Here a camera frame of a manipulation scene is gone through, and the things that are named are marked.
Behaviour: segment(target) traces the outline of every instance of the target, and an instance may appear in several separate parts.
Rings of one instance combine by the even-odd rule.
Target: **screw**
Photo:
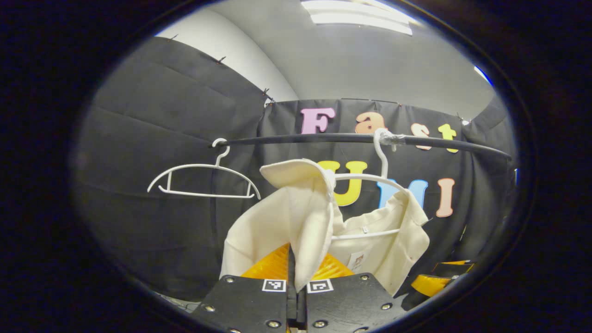
[[[278,328],[281,324],[277,321],[268,321],[267,326],[271,328]]]

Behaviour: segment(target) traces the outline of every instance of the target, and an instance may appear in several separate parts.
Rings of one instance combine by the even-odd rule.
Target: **black clothes rod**
[[[498,156],[507,158],[511,161],[512,157],[507,153],[497,149],[477,145],[474,143],[438,139],[436,137],[421,137],[412,135],[394,135],[389,137],[390,143],[397,145],[414,145],[414,146],[430,146],[438,148],[459,149],[461,151],[483,153],[488,156]],[[311,142],[362,142],[373,143],[374,137],[369,134],[357,133],[327,133],[327,134],[297,134],[297,135],[277,135],[277,136],[262,136],[249,137],[247,139],[229,140],[220,142],[216,146],[233,146],[233,145],[268,145],[271,143],[311,143]]]

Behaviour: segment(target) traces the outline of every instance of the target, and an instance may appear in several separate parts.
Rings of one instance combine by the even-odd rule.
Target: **pink letter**
[[[304,115],[300,134],[315,134],[317,127],[321,132],[325,132],[329,123],[327,117],[335,117],[335,110],[332,108],[303,108],[300,113]]]
[[[442,178],[438,181],[442,193],[440,194],[440,208],[436,212],[437,217],[446,217],[452,215],[452,186],[454,179]]]

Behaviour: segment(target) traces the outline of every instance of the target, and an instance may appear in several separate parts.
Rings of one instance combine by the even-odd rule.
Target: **foam letter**
[[[390,186],[388,184],[384,184],[381,182],[377,182],[376,185],[380,188],[380,202],[378,203],[378,208],[383,208],[387,205],[387,200],[390,199],[395,193],[399,192],[394,186]],[[423,198],[426,194],[427,188],[427,181],[425,180],[414,180],[409,184],[409,191],[413,193],[415,199],[419,203],[419,206],[423,208]]]
[[[446,217],[452,215],[452,186],[454,179],[442,178],[438,181],[442,193],[440,195],[440,208],[436,212],[437,217]]]
[[[450,125],[448,125],[448,124],[444,124],[444,125],[438,127],[438,131],[442,132],[442,138],[446,139],[446,140],[454,140],[454,137],[456,136],[456,131],[451,129]],[[458,149],[450,149],[450,148],[446,148],[446,150],[451,153],[455,153],[458,151]]]
[[[335,161],[320,161],[318,163],[323,169],[325,170],[332,170],[336,172],[339,169],[339,163]],[[361,161],[350,161],[348,162],[345,167],[349,170],[351,174],[361,174],[364,170],[368,167],[368,164]],[[362,191],[362,180],[360,179],[350,179],[349,180],[349,187],[348,191],[339,194],[335,193],[335,200],[337,201],[338,206],[347,206],[350,205],[360,197],[360,192]]]
[[[332,108],[304,108],[300,113],[304,115],[301,134],[315,134],[317,127],[321,132],[325,132],[329,124],[327,117],[335,117],[335,110]]]
[[[387,129],[384,127],[384,118],[382,118],[380,113],[364,112],[358,115],[356,120],[359,122],[356,125],[356,133],[374,133],[379,128]]]
[[[411,125],[411,132],[415,136],[423,136],[423,137],[429,137],[429,134],[430,134],[430,130],[428,130],[425,125],[417,124],[417,123]],[[416,146],[416,147],[418,147],[419,149],[423,149],[425,151],[428,151],[432,148],[430,146]]]

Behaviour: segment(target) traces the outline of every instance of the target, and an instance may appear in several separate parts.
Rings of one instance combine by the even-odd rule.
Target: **orange letter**
[[[438,131],[442,132],[442,138],[446,139],[446,140],[454,140],[454,137],[456,136],[456,131],[451,129],[450,125],[448,125],[448,124],[444,124],[444,125],[438,127]],[[451,153],[455,153],[458,151],[458,149],[450,149],[450,148],[446,148],[446,150]]]
[[[358,115],[356,120],[359,122],[356,125],[356,133],[374,133],[379,128],[387,129],[384,127],[384,118],[382,118],[380,113],[364,112]]]
[[[430,130],[427,129],[426,125],[417,124],[417,123],[411,125],[411,132],[415,136],[423,136],[423,137],[429,137],[428,134],[430,134]],[[423,149],[425,151],[428,151],[432,148],[430,146],[416,146],[416,147],[418,147],[419,149]]]
[[[454,179],[442,178],[438,181],[442,193],[440,194],[440,208],[436,212],[437,217],[446,217],[452,215],[452,186]]]

